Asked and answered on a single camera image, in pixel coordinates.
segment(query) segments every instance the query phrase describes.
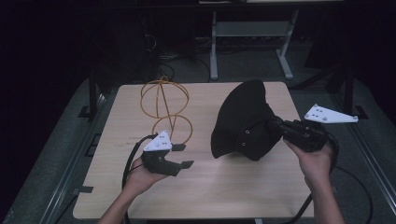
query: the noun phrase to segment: finger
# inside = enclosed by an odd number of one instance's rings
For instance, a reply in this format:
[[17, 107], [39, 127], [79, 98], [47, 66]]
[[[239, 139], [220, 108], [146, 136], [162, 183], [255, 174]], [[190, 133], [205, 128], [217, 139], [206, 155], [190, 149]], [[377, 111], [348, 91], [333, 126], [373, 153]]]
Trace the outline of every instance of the finger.
[[283, 141], [297, 155], [297, 157], [300, 157], [300, 156], [305, 154], [305, 152], [302, 149], [300, 149], [299, 147], [295, 146], [294, 144], [292, 144], [288, 140], [283, 139]]

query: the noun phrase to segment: wooden table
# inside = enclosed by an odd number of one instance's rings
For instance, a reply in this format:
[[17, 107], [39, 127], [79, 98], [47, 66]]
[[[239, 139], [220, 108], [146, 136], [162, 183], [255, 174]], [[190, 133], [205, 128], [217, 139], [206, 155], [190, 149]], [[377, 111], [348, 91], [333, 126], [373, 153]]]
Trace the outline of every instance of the wooden table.
[[[180, 115], [189, 119], [193, 133], [183, 152], [170, 152], [169, 161], [189, 161], [190, 169], [160, 181], [140, 195], [129, 209], [130, 218], [257, 218], [294, 217], [309, 195], [297, 157], [279, 141], [255, 162], [238, 153], [214, 159], [210, 135], [225, 97], [239, 83], [183, 84], [190, 101]], [[265, 82], [268, 104], [282, 119], [299, 119], [284, 83]], [[84, 186], [92, 193], [80, 193], [74, 209], [76, 218], [99, 218], [121, 191], [122, 172], [134, 144], [151, 134], [156, 119], [140, 107], [141, 85], [122, 86], [109, 114]], [[175, 87], [165, 86], [170, 108], [178, 110], [185, 96]], [[155, 96], [145, 96], [147, 110]], [[158, 130], [168, 129], [160, 122]], [[190, 131], [179, 119], [172, 142], [180, 143]], [[143, 146], [136, 154], [141, 154]], [[310, 205], [304, 216], [313, 216]]]

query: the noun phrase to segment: black cable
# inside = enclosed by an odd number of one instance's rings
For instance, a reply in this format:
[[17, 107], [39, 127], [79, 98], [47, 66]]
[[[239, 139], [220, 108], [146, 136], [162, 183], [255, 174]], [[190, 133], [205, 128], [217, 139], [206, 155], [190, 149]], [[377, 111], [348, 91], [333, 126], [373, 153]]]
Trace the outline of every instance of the black cable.
[[204, 66], [206, 67], [207, 73], [209, 74], [209, 77], [207, 79], [207, 83], [209, 83], [210, 82], [210, 68], [209, 68], [209, 66], [204, 61], [202, 61], [201, 59], [197, 59], [196, 58], [195, 60], [200, 62], [200, 63], [203, 63]]
[[309, 196], [306, 198], [305, 202], [303, 203], [303, 206], [301, 206], [300, 210], [298, 211], [297, 215], [294, 218], [292, 218], [291, 220], [284, 222], [283, 224], [291, 224], [291, 223], [295, 223], [296, 221], [298, 221], [311, 202], [312, 202], [312, 194], [309, 194]]
[[163, 69], [161, 69], [161, 66], [165, 66], [165, 67], [169, 68], [169, 69], [172, 71], [172, 76], [170, 76], [168, 79], [169, 79], [169, 81], [173, 81], [173, 79], [174, 79], [174, 77], [175, 77], [175, 69], [174, 69], [171, 65], [168, 65], [168, 64], [166, 64], [166, 63], [160, 63], [160, 64], [159, 64], [159, 69], [160, 69], [161, 72], [164, 73], [165, 75], [166, 75], [166, 73], [163, 71]]
[[373, 218], [373, 211], [374, 211], [373, 198], [371, 197], [369, 190], [364, 186], [364, 184], [356, 176], [354, 176], [352, 173], [350, 173], [346, 169], [339, 167], [339, 166], [335, 166], [335, 168], [337, 168], [338, 170], [344, 172], [345, 174], [347, 174], [350, 177], [352, 177], [353, 179], [355, 179], [359, 183], [359, 185], [361, 185], [361, 187], [363, 188], [364, 192], [366, 193], [367, 199], [369, 200], [369, 204], [370, 204], [369, 216], [367, 217], [367, 220], [365, 222], [366, 224], [369, 224]]
[[[132, 161], [134, 160], [134, 155], [136, 154], [137, 150], [140, 148], [140, 145], [142, 145], [142, 143], [144, 141], [146, 141], [147, 139], [154, 139], [157, 135], [158, 134], [156, 134], [156, 133], [155, 134], [151, 134], [151, 135], [147, 135], [146, 137], [142, 138], [139, 142], [137, 142], [134, 145], [134, 148], [132, 149], [131, 154], [129, 155], [128, 161], [126, 162], [125, 169], [124, 169], [124, 172], [123, 172], [123, 175], [122, 175], [122, 186], [121, 186], [122, 189], [125, 187], [126, 180], [128, 179], [128, 174], [134, 169], [133, 168], [131, 170], [131, 164], [132, 164]], [[127, 224], [131, 223], [129, 221], [128, 211], [124, 215], [124, 221]]]
[[[338, 153], [340, 151], [340, 147], [338, 145], [337, 140], [331, 133], [328, 133], [328, 142], [331, 145], [331, 149], [332, 149], [332, 165], [330, 167], [330, 173], [331, 173], [333, 168], [335, 167], [335, 164], [337, 163], [337, 158], [338, 158]], [[312, 202], [312, 194], [309, 194], [309, 196], [306, 198], [305, 202], [301, 206], [300, 210], [298, 211], [297, 215], [295, 217], [293, 217], [291, 220], [289, 220], [283, 224], [291, 224], [291, 223], [297, 222], [301, 218], [301, 216], [303, 215], [306, 208], [308, 207], [308, 205], [311, 202]]]

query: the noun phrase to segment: white triangular tracker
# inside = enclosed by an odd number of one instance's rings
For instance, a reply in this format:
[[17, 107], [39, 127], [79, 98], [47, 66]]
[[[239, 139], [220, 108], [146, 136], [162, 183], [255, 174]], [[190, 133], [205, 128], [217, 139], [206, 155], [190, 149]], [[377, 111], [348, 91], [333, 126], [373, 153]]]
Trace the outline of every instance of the white triangular tracker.
[[159, 150], [170, 150], [172, 149], [172, 143], [169, 139], [169, 134], [166, 130], [162, 131], [157, 135], [151, 142], [149, 142], [144, 148], [144, 151], [159, 151]]
[[358, 122], [357, 116], [349, 116], [319, 105], [314, 105], [304, 116], [305, 119], [320, 123], [348, 123]]

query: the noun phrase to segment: black fabric object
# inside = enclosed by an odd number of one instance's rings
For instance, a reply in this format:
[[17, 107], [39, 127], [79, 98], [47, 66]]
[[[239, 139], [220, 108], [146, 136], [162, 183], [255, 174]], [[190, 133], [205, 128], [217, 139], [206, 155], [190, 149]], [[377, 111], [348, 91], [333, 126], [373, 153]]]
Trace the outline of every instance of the black fabric object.
[[280, 140], [266, 122], [278, 119], [265, 101], [265, 87], [258, 79], [238, 85], [224, 100], [211, 136], [214, 158], [239, 152], [258, 161]]

